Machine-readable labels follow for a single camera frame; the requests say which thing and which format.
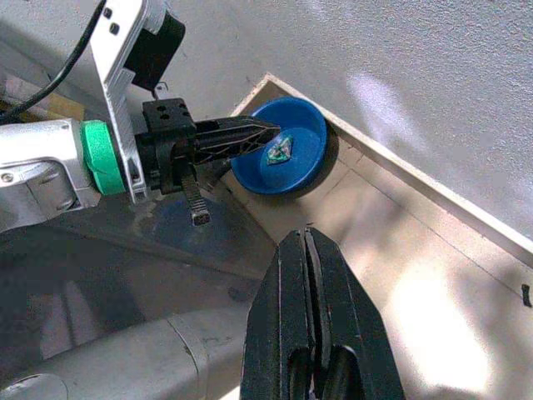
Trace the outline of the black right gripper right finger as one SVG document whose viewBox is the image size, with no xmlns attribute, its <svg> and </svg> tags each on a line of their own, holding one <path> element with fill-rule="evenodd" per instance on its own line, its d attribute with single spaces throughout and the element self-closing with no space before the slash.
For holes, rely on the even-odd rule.
<svg viewBox="0 0 533 400">
<path fill-rule="evenodd" d="M 380 312 L 340 248 L 322 232 L 304 233 L 319 400 L 406 400 Z"/>
</svg>

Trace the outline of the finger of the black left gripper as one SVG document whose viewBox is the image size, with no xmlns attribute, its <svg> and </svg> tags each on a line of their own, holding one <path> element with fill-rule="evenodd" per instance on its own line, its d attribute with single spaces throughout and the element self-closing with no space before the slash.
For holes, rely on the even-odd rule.
<svg viewBox="0 0 533 400">
<path fill-rule="evenodd" d="M 280 127 L 272 122 L 265 122 L 251 116 L 236 116 L 197 121 L 196 138 L 249 138 L 254 134 L 262 134 L 272 139 L 280 133 Z"/>
<path fill-rule="evenodd" d="M 210 163 L 253 153 L 266 146 L 274 137 L 275 134 L 268 132 L 198 137 L 194 145 L 193 162 Z"/>
</svg>

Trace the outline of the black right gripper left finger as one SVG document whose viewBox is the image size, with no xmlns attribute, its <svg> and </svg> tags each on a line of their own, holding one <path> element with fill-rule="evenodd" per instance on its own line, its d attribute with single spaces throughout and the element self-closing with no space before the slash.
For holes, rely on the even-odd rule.
<svg viewBox="0 0 533 400">
<path fill-rule="evenodd" d="M 276 247 L 247 315 L 240 400 L 310 400 L 312 311 L 306 235 Z"/>
</svg>

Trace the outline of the grey top-load washing machine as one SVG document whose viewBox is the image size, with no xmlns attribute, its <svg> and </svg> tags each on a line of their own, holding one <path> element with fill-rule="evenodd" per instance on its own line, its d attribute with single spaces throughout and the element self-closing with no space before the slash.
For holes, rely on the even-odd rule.
<svg viewBox="0 0 533 400">
<path fill-rule="evenodd" d="M 0 52 L 0 126 L 47 119 L 52 93 L 81 103 L 83 121 L 110 118 L 90 40 L 100 0 L 53 80 L 28 86 L 7 74 Z M 131 86 L 127 109 L 135 135 L 147 131 L 142 104 L 156 100 Z M 85 343 L 138 324 L 201 308 L 245 306 L 255 295 L 274 242 L 222 191 L 220 167 L 196 166 L 211 221 L 192 225 L 183 192 L 128 193 L 95 207 L 0 232 L 0 384 Z"/>
</svg>

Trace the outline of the small green wrapper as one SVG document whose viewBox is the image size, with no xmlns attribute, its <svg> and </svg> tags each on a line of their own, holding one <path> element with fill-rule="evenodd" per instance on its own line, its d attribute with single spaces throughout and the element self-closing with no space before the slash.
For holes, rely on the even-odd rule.
<svg viewBox="0 0 533 400">
<path fill-rule="evenodd" d="M 276 140 L 266 152 L 266 164 L 277 165 L 291 160 L 293 137 L 291 135 Z"/>
</svg>

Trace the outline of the blue plastic basin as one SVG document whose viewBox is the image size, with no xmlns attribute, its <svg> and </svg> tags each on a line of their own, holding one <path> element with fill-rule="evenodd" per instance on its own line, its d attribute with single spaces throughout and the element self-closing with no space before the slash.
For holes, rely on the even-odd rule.
<svg viewBox="0 0 533 400">
<path fill-rule="evenodd" d="M 261 195 L 295 192 L 311 183 L 324 163 L 328 132 L 326 119 L 313 104 L 297 97 L 280 97 L 262 104 L 253 114 L 280 127 L 265 147 L 232 159 L 232 171 L 247 190 Z M 267 165 L 267 150 L 285 136 L 293 137 L 291 160 Z"/>
</svg>

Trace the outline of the cream skirting board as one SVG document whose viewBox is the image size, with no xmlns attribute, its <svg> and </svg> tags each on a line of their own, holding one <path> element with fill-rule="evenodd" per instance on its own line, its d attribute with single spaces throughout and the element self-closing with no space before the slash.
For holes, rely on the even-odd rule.
<svg viewBox="0 0 533 400">
<path fill-rule="evenodd" d="M 533 269 L 533 239 L 517 232 L 497 217 L 454 192 L 445 184 L 395 154 L 377 140 L 366 135 L 279 77 L 269 72 L 266 73 L 260 81 L 254 84 L 252 90 L 235 105 L 231 115 L 238 116 L 249 113 L 258 108 L 259 105 L 274 99 L 277 94 L 301 98 L 311 103 L 321 112 L 328 123 L 340 130 L 340 134 L 348 142 L 355 143 L 363 155 Z"/>
</svg>

